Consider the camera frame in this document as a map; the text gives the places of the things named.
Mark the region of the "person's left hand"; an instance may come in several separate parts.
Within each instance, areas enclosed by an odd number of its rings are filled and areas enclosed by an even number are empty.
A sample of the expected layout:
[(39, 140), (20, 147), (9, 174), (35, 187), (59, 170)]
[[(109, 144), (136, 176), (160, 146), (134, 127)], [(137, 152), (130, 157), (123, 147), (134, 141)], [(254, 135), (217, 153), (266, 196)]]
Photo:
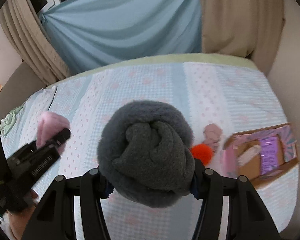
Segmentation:
[(2, 230), (6, 233), (9, 239), (21, 239), (25, 228), (37, 206), (38, 194), (30, 191), (33, 204), (19, 213), (7, 212), (4, 216), (4, 221), (1, 225)]

